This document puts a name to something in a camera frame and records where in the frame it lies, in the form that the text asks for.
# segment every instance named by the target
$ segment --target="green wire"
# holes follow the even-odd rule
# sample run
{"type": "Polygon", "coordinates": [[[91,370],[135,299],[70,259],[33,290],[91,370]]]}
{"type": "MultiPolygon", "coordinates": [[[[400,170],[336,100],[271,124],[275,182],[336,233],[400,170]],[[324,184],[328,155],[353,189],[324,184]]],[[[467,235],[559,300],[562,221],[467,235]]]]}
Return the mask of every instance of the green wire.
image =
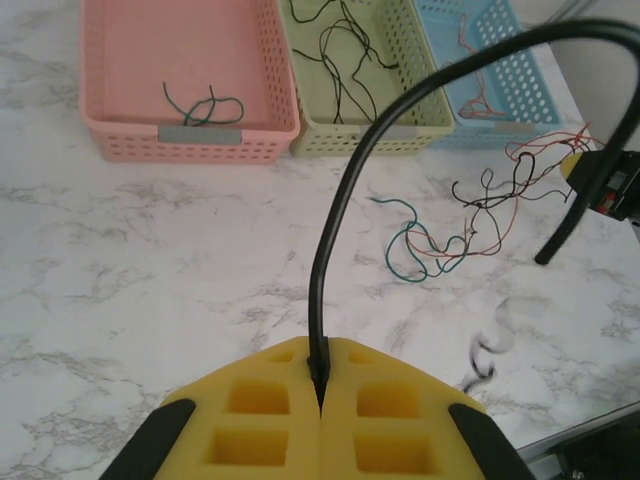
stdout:
{"type": "Polygon", "coordinates": [[[449,240],[447,240],[447,244],[446,244],[445,248],[443,250],[440,250],[438,248],[438,246],[435,244],[435,242],[432,240],[431,235],[429,234],[429,231],[427,230],[427,227],[425,227],[419,221],[418,212],[408,202],[405,202],[404,200],[401,200],[399,198],[390,198],[390,199],[387,199],[387,200],[380,200],[380,199],[377,199],[377,198],[371,198],[371,200],[374,201],[375,203],[378,203],[378,204],[381,204],[381,205],[389,204],[389,203],[399,203],[400,205],[403,205],[403,206],[407,207],[409,210],[411,210],[411,213],[413,213],[413,220],[407,222],[407,224],[398,233],[396,233],[393,236],[393,238],[389,242],[389,245],[387,246],[387,248],[386,248],[386,250],[384,252],[384,259],[385,259],[385,263],[387,264],[387,268],[389,269],[389,271],[395,277],[397,277],[400,280],[402,280],[404,282],[407,282],[407,283],[422,283],[425,280],[427,280],[428,278],[437,278],[440,275],[442,275],[443,273],[451,273],[456,267],[458,267],[458,265],[460,265],[460,263],[462,263],[462,261],[465,258],[467,258],[467,254],[469,253],[469,244],[460,235],[453,235],[452,237],[450,237],[449,240]],[[430,274],[429,270],[427,269],[427,266],[422,261],[422,259],[416,254],[416,252],[414,251],[413,247],[411,246],[411,243],[409,242],[409,232],[411,230],[413,230],[414,228],[419,228],[426,235],[427,240],[429,242],[429,246],[435,252],[447,253],[449,251],[449,248],[451,247],[451,244],[456,240],[460,240],[461,242],[464,243],[464,251],[462,252],[462,254],[460,254],[460,257],[450,258],[446,262],[444,262],[444,264],[440,263],[440,259],[436,259],[436,266],[438,267],[438,273],[436,273],[435,275],[430,274]],[[421,276],[420,277],[411,278],[411,277],[408,277],[406,275],[403,275],[400,272],[398,272],[395,269],[395,267],[393,266],[393,264],[391,263],[391,251],[393,250],[394,245],[396,244],[396,241],[399,238],[401,238],[402,236],[404,236],[405,246],[407,248],[407,251],[409,252],[409,255],[411,255],[411,257],[416,261],[416,263],[421,268],[421,276]]]}
{"type": "Polygon", "coordinates": [[[194,123],[193,125],[191,125],[192,127],[200,127],[202,125],[231,125],[231,124],[242,121],[242,119],[244,118],[244,115],[245,115],[244,104],[235,97],[216,98],[216,96],[213,93],[213,87],[211,85],[209,85],[210,97],[205,100],[200,100],[196,102],[188,112],[185,112],[182,108],[180,108],[178,104],[171,98],[171,95],[169,95],[169,88],[167,87],[166,82],[162,82],[162,89],[164,91],[164,96],[166,97],[169,104],[177,112],[179,112],[181,115],[184,116],[184,121],[182,122],[182,125],[184,127],[189,126],[189,122],[194,123]],[[238,106],[240,107],[240,115],[238,116],[238,118],[235,118],[232,120],[211,120],[211,117],[213,116],[213,112],[216,108],[216,105],[218,103],[225,103],[225,102],[235,102],[238,104],[238,106]],[[209,108],[209,112],[207,113],[207,115],[204,118],[194,117],[193,115],[196,112],[196,110],[200,108],[202,105],[205,105],[207,103],[211,103],[211,107],[209,108]]]}

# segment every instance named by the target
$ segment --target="yellow device part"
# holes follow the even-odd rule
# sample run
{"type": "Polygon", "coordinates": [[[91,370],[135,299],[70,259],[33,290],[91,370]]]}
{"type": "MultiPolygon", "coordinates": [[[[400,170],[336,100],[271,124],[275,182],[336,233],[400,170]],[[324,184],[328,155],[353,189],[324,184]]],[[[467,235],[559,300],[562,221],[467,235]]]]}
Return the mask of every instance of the yellow device part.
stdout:
{"type": "Polygon", "coordinates": [[[196,409],[157,480],[320,478],[320,412],[307,357],[294,338],[171,394],[196,409]]]}
{"type": "Polygon", "coordinates": [[[171,394],[102,479],[533,478],[464,393],[351,340],[329,351],[322,415],[294,338],[171,394]]]}
{"type": "Polygon", "coordinates": [[[571,172],[580,161],[580,157],[582,157],[582,153],[574,153],[562,161],[560,164],[560,174],[562,178],[565,180],[569,179],[569,175],[571,175],[571,172]]]}

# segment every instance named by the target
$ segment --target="wire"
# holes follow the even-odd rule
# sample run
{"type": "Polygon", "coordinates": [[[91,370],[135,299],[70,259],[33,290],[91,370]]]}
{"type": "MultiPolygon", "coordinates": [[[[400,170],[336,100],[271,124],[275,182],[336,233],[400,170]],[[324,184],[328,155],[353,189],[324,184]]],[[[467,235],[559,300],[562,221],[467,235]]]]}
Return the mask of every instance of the wire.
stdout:
{"type": "Polygon", "coordinates": [[[413,220],[407,222],[407,224],[398,232],[396,233],[393,238],[391,239],[391,241],[389,242],[389,245],[387,246],[385,252],[384,252],[384,259],[385,259],[385,263],[387,264],[387,267],[389,268],[389,270],[391,271],[391,273],[393,275],[395,275],[397,278],[399,278],[402,281],[408,282],[408,283],[422,283],[425,280],[427,280],[428,278],[437,278],[440,275],[442,275],[443,273],[451,273],[458,265],[460,265],[460,263],[466,258],[467,256],[467,252],[469,251],[469,243],[467,242],[466,238],[461,237],[460,235],[453,235],[449,238],[449,240],[447,240],[447,245],[445,246],[444,250],[440,250],[440,248],[437,246],[437,244],[435,243],[435,241],[432,239],[432,237],[429,235],[429,232],[427,230],[427,228],[420,223],[420,221],[418,220],[418,212],[416,211],[416,209],[408,202],[405,202],[404,200],[400,200],[398,198],[391,198],[388,200],[379,200],[377,198],[372,198],[372,201],[384,205],[384,204],[389,204],[389,203],[399,203],[401,205],[404,205],[405,207],[407,207],[409,210],[411,210],[411,213],[413,214],[413,220]],[[436,273],[435,275],[430,274],[429,270],[427,269],[427,266],[424,264],[424,262],[420,259],[420,257],[418,257],[415,252],[413,251],[413,246],[409,241],[409,232],[412,231],[413,228],[419,228],[420,232],[422,235],[424,235],[425,237],[427,237],[427,239],[429,240],[429,243],[431,245],[432,248],[441,251],[443,253],[446,253],[449,251],[449,249],[451,248],[451,244],[456,241],[459,240],[464,244],[464,250],[462,251],[461,254],[454,256],[450,256],[450,260],[447,260],[444,263],[440,263],[440,260],[436,260],[436,265],[438,267],[438,273],[436,273]],[[393,250],[394,245],[396,244],[396,241],[399,240],[400,238],[404,238],[405,240],[405,246],[407,248],[407,252],[409,252],[409,255],[411,255],[411,257],[413,257],[413,259],[418,263],[418,265],[420,266],[420,276],[418,278],[411,278],[407,275],[403,275],[401,273],[399,273],[395,267],[393,266],[393,264],[391,263],[391,252],[393,250]]]}
{"type": "Polygon", "coordinates": [[[329,6],[329,4],[331,4],[331,3],[335,2],[335,1],[336,1],[336,0],[327,0],[327,1],[324,3],[324,5],[322,5],[322,6],[320,7],[320,10],[318,10],[318,12],[317,12],[313,17],[308,18],[308,19],[306,19],[306,20],[300,20],[298,17],[296,17],[296,12],[295,12],[295,10],[293,9],[293,0],[289,0],[289,7],[291,8],[291,16],[293,17],[293,19],[294,19],[297,23],[300,23],[300,24],[302,24],[302,25],[304,25],[305,23],[311,23],[311,22],[313,22],[313,21],[317,20],[317,19],[318,19],[318,17],[319,17],[320,15],[322,15],[322,12],[324,11],[324,9],[325,9],[325,8],[327,8],[327,7],[329,6]]]}
{"type": "MultiPolygon", "coordinates": [[[[458,44],[467,49],[470,54],[476,53],[475,50],[467,43],[465,40],[465,30],[467,29],[467,15],[462,14],[460,16],[460,26],[458,29],[458,44]]],[[[465,103],[460,111],[458,111],[458,115],[462,118],[486,118],[486,117],[504,117],[506,114],[504,112],[495,111],[489,106],[489,101],[486,96],[486,84],[484,81],[484,75],[481,70],[476,72],[476,77],[478,79],[478,85],[480,86],[480,93],[477,97],[472,100],[469,100],[465,103]],[[478,111],[475,109],[474,105],[479,105],[484,110],[478,111]]]]}
{"type": "MultiPolygon", "coordinates": [[[[585,129],[582,129],[580,133],[578,134],[572,134],[572,140],[575,140],[575,138],[578,138],[579,135],[584,132],[585,129]]],[[[541,137],[538,138],[534,138],[532,140],[530,140],[529,142],[527,142],[527,144],[532,144],[533,142],[536,142],[540,139],[541,137]]],[[[569,146],[571,148],[572,153],[576,153],[576,147],[573,145],[573,142],[570,140],[563,140],[562,142],[559,143],[564,143],[565,145],[569,146]]],[[[587,149],[589,148],[588,145],[586,145],[586,143],[582,142],[582,144],[579,144],[579,146],[585,146],[587,149]]],[[[471,236],[467,238],[467,233],[466,233],[466,223],[465,223],[465,239],[467,240],[467,242],[471,242],[471,239],[473,238],[473,236],[478,233],[477,230],[475,229],[474,225],[475,225],[475,221],[476,218],[478,216],[478,214],[481,211],[484,211],[484,213],[488,214],[488,216],[491,218],[494,226],[496,227],[496,234],[497,234],[497,238],[498,241],[495,245],[482,250],[482,251],[475,251],[475,252],[469,252],[467,256],[472,257],[472,256],[477,256],[477,255],[481,255],[481,256],[493,256],[498,254],[501,250],[502,250],[502,244],[504,242],[504,240],[506,239],[506,237],[509,235],[509,233],[511,232],[513,225],[515,223],[515,219],[517,217],[518,214],[518,207],[519,207],[519,199],[523,199],[523,200],[527,200],[527,201],[538,201],[541,200],[551,194],[558,194],[561,195],[564,199],[564,203],[566,203],[569,200],[569,194],[564,193],[561,190],[558,189],[553,189],[550,190],[542,195],[539,195],[537,197],[528,197],[525,196],[524,193],[527,191],[527,189],[533,185],[535,185],[536,183],[538,183],[542,178],[544,178],[545,176],[547,176],[549,173],[551,173],[558,165],[560,165],[562,163],[562,161],[564,161],[565,158],[567,158],[568,155],[571,155],[572,153],[567,154],[565,157],[563,157],[562,160],[560,160],[557,163],[554,163],[553,165],[545,168],[542,173],[540,175],[538,175],[536,178],[533,178],[533,173],[535,171],[536,168],[536,159],[535,156],[531,153],[531,152],[521,152],[520,156],[517,160],[517,163],[514,167],[513,170],[513,174],[512,174],[512,179],[511,180],[506,180],[502,183],[500,183],[497,186],[492,186],[492,182],[494,180],[495,177],[495,173],[492,169],[490,168],[486,168],[483,172],[482,175],[480,176],[480,184],[484,187],[485,190],[485,195],[482,198],[479,199],[475,199],[475,200],[464,200],[462,198],[460,198],[456,192],[455,192],[455,187],[459,182],[454,182],[453,185],[451,186],[451,192],[453,197],[458,200],[460,203],[462,203],[464,205],[464,207],[475,207],[476,211],[474,212],[471,222],[470,222],[470,232],[471,232],[471,236]],[[531,170],[530,170],[530,174],[528,179],[523,182],[520,183],[516,180],[517,178],[517,172],[518,169],[520,168],[520,165],[522,163],[522,159],[524,157],[530,158],[531,159],[531,170]],[[498,196],[490,196],[489,192],[491,191],[495,191],[500,187],[503,187],[505,185],[511,185],[511,192],[508,194],[504,194],[504,195],[498,195],[498,196]],[[511,221],[509,222],[509,226],[507,227],[507,230],[505,231],[504,234],[502,234],[500,232],[500,227],[498,225],[498,222],[496,220],[496,217],[490,212],[490,210],[496,206],[498,206],[499,204],[503,203],[505,200],[509,200],[510,198],[515,198],[515,205],[514,205],[514,210],[513,210],[513,215],[511,216],[511,221]]],[[[409,233],[411,234],[416,234],[416,235],[423,235],[422,232],[417,231],[417,230],[412,230],[409,233]]],[[[450,255],[447,253],[442,253],[439,251],[434,252],[429,252],[426,250],[421,250],[420,248],[418,248],[413,241],[411,241],[411,239],[409,239],[409,243],[411,244],[411,247],[414,249],[414,251],[422,254],[422,255],[426,255],[429,257],[434,257],[434,258],[455,258],[455,255],[450,255]]]]}
{"type": "MultiPolygon", "coordinates": [[[[291,16],[299,24],[313,22],[317,20],[322,14],[322,12],[325,10],[325,8],[334,1],[338,1],[338,0],[328,0],[326,3],[322,5],[322,7],[318,10],[318,12],[313,17],[307,20],[300,20],[295,14],[295,10],[293,7],[293,0],[289,0],[291,16]]],[[[318,51],[320,54],[319,58],[314,57],[313,55],[304,53],[296,48],[292,49],[292,51],[295,54],[298,54],[307,60],[323,64],[327,72],[329,72],[329,75],[331,76],[331,80],[333,82],[333,90],[334,90],[334,95],[336,99],[336,114],[334,116],[333,123],[344,124],[344,119],[342,117],[343,91],[346,94],[346,96],[349,97],[349,99],[353,102],[353,104],[358,108],[358,110],[360,110],[360,112],[364,115],[367,121],[370,123],[373,123],[375,119],[378,118],[378,109],[371,91],[359,78],[357,78],[357,75],[360,73],[364,65],[364,61],[368,59],[373,62],[374,61],[373,57],[375,57],[375,62],[377,62],[382,68],[387,70],[397,69],[398,64],[397,63],[386,64],[382,61],[378,51],[371,46],[371,38],[365,32],[365,30],[360,26],[360,24],[356,21],[355,17],[349,10],[349,7],[345,3],[345,1],[339,0],[339,2],[340,2],[340,9],[342,12],[342,18],[336,20],[331,26],[325,28],[320,33],[320,36],[318,38],[318,51]],[[354,83],[356,83],[364,91],[365,95],[367,96],[368,101],[371,104],[371,110],[373,111],[372,115],[369,112],[367,112],[366,109],[362,106],[362,104],[355,99],[353,94],[347,88],[346,84],[342,81],[342,76],[340,75],[340,71],[338,67],[327,55],[327,49],[329,48],[331,37],[336,30],[343,30],[353,34],[363,47],[363,54],[360,57],[357,67],[355,71],[351,74],[350,78],[353,80],[354,83]]]]}
{"type": "Polygon", "coordinates": [[[209,98],[206,98],[205,100],[199,100],[187,112],[185,112],[182,108],[180,108],[178,104],[171,98],[171,95],[169,95],[169,88],[167,87],[166,82],[162,82],[162,89],[164,91],[164,96],[166,97],[169,104],[177,112],[179,112],[184,116],[184,120],[182,122],[182,125],[184,127],[187,127],[187,126],[200,127],[202,125],[231,125],[231,124],[242,121],[242,119],[244,118],[245,110],[244,110],[243,103],[235,97],[216,98],[215,94],[213,93],[213,87],[211,85],[209,85],[209,98]],[[238,104],[238,106],[240,107],[240,115],[237,118],[234,118],[231,120],[211,120],[211,117],[213,116],[216,106],[219,103],[226,103],[226,102],[234,102],[238,104]],[[202,107],[203,105],[206,105],[207,103],[211,103],[211,106],[209,107],[209,112],[207,113],[207,115],[205,115],[204,118],[194,117],[195,112],[200,107],[202,107]]]}
{"type": "MultiPolygon", "coordinates": [[[[325,276],[349,199],[362,168],[378,141],[396,120],[438,88],[521,50],[543,43],[575,38],[601,39],[623,46],[633,54],[636,64],[640,66],[640,29],[635,26],[604,19],[577,19],[542,25],[492,45],[426,77],[396,99],[382,112],[371,128],[367,129],[351,156],[336,191],[320,237],[309,280],[309,367],[321,408],[330,373],[329,349],[324,336],[323,322],[325,276]]],[[[620,153],[639,122],[640,82],[636,84],[635,92],[622,120],[604,150],[600,152],[601,168],[594,169],[589,175],[585,188],[578,192],[564,220],[536,256],[536,262],[547,264],[562,247],[589,204],[613,174],[620,153]]]]}

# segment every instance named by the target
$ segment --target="black cable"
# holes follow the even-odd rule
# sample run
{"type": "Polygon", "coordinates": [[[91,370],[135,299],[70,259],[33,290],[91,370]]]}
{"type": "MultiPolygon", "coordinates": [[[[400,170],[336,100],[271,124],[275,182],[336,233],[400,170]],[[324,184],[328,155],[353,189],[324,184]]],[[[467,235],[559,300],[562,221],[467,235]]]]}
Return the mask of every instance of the black cable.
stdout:
{"type": "MultiPolygon", "coordinates": [[[[320,382],[328,381],[330,369],[329,349],[324,337],[322,315],[325,276],[349,199],[362,168],[378,141],[396,120],[438,88],[521,50],[543,43],[576,38],[601,39],[623,46],[633,54],[636,64],[640,66],[640,30],[635,26],[614,20],[583,19],[543,25],[510,37],[425,78],[404,92],[366,131],[351,156],[338,186],[311,269],[309,281],[309,365],[316,384],[320,406],[322,406],[323,392],[326,388],[326,383],[321,384],[320,382]]],[[[594,169],[588,177],[585,188],[578,192],[564,220],[536,256],[536,262],[548,263],[573,232],[591,201],[613,174],[620,153],[633,135],[639,121],[640,82],[636,85],[633,98],[620,124],[601,152],[600,168],[594,169]]]]}

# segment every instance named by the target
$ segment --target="plastic basket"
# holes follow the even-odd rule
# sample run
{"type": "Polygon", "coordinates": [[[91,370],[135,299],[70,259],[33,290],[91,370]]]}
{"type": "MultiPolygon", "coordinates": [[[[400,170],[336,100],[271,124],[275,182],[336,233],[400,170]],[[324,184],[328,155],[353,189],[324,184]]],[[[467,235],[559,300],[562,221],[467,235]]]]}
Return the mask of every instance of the plastic basket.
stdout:
{"type": "MultiPolygon", "coordinates": [[[[464,39],[481,50],[512,36],[522,27],[508,0],[414,0],[436,64],[469,55],[458,42],[466,16],[464,39]]],[[[562,123],[544,77],[530,51],[511,55],[482,71],[490,107],[503,116],[463,118],[461,109],[480,93],[476,75],[445,87],[456,119],[456,131],[435,146],[503,148],[508,142],[557,130],[562,123]]]]}
{"type": "MultiPolygon", "coordinates": [[[[301,19],[313,17],[325,1],[293,0],[296,16],[301,19]]],[[[382,60],[387,64],[399,64],[395,70],[386,70],[365,61],[358,75],[371,91],[378,114],[405,90],[435,71],[411,0],[334,1],[318,19],[304,25],[293,19],[289,0],[280,0],[302,119],[302,133],[292,143],[292,152],[298,156],[350,155],[370,125],[366,116],[348,99],[343,101],[341,109],[345,124],[334,124],[336,96],[329,73],[322,64],[293,52],[297,49],[319,56],[320,34],[342,18],[341,1],[371,38],[371,46],[380,53],[382,60]]],[[[350,78],[362,53],[362,45],[350,33],[342,33],[327,50],[327,55],[338,65],[347,88],[365,108],[369,108],[366,94],[350,78]]],[[[451,109],[444,91],[439,90],[399,119],[378,143],[374,154],[414,154],[453,129],[451,109]]]]}
{"type": "Polygon", "coordinates": [[[83,0],[80,63],[81,111],[107,160],[266,164],[299,133],[277,0],[83,0]],[[211,85],[245,116],[183,127],[162,82],[184,109],[211,85]]]}

